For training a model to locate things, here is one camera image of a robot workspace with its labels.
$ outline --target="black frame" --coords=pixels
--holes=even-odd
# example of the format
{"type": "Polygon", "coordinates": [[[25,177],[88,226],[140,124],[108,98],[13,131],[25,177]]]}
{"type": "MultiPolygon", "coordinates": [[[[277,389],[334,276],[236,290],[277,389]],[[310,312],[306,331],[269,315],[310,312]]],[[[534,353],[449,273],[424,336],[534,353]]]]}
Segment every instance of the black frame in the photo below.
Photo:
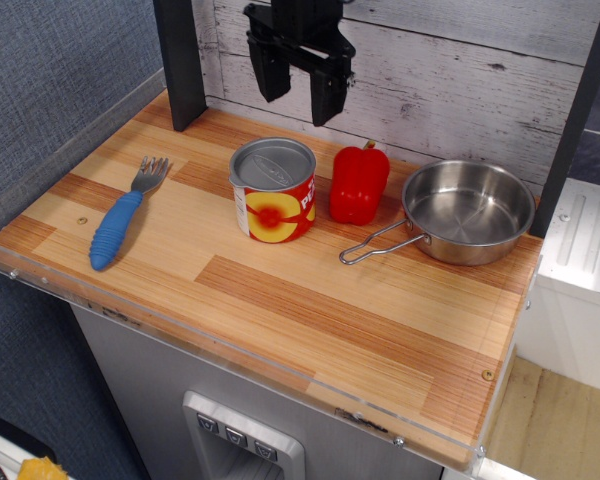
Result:
{"type": "Polygon", "coordinates": [[[589,58],[584,66],[580,84],[567,117],[556,155],[553,158],[549,176],[542,189],[540,204],[529,233],[542,237],[547,234],[551,217],[558,204],[562,188],[567,180],[571,162],[580,143],[589,112],[600,88],[600,23],[593,39],[589,58]]]}
{"type": "MultiPolygon", "coordinates": [[[[154,0],[153,4],[173,128],[181,132],[207,108],[193,9],[191,0],[154,0]]],[[[530,229],[532,235],[544,237],[549,229],[551,217],[599,88],[600,23],[542,190],[540,204],[530,229]]]]}
{"type": "Polygon", "coordinates": [[[154,0],[173,129],[184,131],[207,109],[191,0],[154,0]]]}

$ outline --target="pan handle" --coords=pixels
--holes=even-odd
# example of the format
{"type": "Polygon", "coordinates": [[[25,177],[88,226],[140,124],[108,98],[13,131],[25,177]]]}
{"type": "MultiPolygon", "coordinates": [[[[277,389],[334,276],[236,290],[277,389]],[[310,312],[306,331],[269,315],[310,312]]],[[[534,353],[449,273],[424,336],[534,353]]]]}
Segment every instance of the pan handle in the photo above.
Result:
{"type": "Polygon", "coordinates": [[[356,245],[355,247],[348,248],[348,249],[344,250],[343,252],[341,252],[340,253],[340,261],[342,263],[344,263],[345,265],[353,265],[354,263],[358,263],[358,262],[364,260],[365,258],[369,258],[371,255],[390,253],[390,252],[393,252],[394,250],[404,247],[405,245],[409,245],[410,243],[417,242],[418,240],[424,239],[425,242],[431,241],[429,235],[427,235],[426,233],[423,233],[423,234],[418,235],[417,237],[413,237],[402,243],[398,243],[397,245],[394,245],[393,247],[385,248],[383,250],[371,250],[370,252],[367,252],[364,255],[360,255],[359,257],[353,258],[351,260],[347,260],[345,258],[350,253],[355,252],[356,250],[359,250],[359,249],[365,247],[374,238],[382,235],[383,233],[388,232],[389,230],[393,230],[394,228],[399,227],[400,225],[402,225],[403,223],[407,223],[408,221],[409,221],[409,219],[405,218],[404,220],[400,220],[399,222],[396,222],[393,225],[389,225],[388,227],[385,227],[382,230],[378,230],[376,233],[372,233],[360,245],[356,245]]]}

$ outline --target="toy kitchen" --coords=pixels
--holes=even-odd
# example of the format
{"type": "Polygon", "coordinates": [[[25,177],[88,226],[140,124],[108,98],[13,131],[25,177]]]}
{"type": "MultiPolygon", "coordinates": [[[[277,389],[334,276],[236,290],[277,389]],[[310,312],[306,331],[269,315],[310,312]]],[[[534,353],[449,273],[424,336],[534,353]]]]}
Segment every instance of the toy kitchen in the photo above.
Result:
{"type": "Polygon", "coordinates": [[[545,3],[155,1],[166,91],[0,231],[152,479],[530,478],[508,366],[565,215],[600,239],[558,202],[600,0],[545,3]]]}

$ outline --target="can label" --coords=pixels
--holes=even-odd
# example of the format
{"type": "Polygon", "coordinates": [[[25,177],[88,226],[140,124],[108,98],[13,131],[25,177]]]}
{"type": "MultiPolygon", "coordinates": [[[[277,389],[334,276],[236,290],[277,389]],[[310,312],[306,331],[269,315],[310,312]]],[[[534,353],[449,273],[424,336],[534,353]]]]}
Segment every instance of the can label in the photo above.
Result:
{"type": "Polygon", "coordinates": [[[289,190],[235,188],[234,196],[240,228],[261,242],[295,240],[311,228],[316,218],[313,175],[289,190]]]}

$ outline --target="can lid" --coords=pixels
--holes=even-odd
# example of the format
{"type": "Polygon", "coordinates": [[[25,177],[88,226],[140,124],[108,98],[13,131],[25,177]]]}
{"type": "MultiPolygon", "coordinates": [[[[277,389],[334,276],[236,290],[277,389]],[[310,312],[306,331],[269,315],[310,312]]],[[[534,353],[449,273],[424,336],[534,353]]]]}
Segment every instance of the can lid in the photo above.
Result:
{"type": "Polygon", "coordinates": [[[231,157],[229,181],[236,187],[276,192],[302,184],[313,175],[316,158],[306,145],[282,137],[261,138],[231,157]]]}

